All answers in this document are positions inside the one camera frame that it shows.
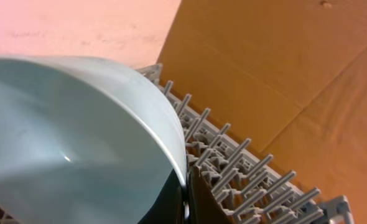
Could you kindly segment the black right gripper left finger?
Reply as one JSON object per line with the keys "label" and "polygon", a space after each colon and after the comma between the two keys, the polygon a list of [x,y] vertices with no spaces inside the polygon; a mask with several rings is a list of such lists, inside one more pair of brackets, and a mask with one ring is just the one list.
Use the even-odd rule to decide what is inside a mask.
{"label": "black right gripper left finger", "polygon": [[182,224],[184,222],[182,193],[179,179],[172,170],[153,206],[138,224]]}

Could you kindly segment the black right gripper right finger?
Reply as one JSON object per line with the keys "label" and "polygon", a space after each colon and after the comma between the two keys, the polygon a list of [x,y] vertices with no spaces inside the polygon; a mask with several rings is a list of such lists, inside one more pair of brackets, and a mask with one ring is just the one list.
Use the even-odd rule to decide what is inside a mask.
{"label": "black right gripper right finger", "polygon": [[215,200],[201,175],[200,168],[192,166],[188,176],[189,223],[232,224]]}

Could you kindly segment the light blue bowl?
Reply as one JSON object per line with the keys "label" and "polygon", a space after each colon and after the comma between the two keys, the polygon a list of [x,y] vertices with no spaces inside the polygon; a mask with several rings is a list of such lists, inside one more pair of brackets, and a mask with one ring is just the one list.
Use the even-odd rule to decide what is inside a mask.
{"label": "light blue bowl", "polygon": [[22,223],[138,223],[187,162],[144,75],[96,57],[0,55],[0,207]]}

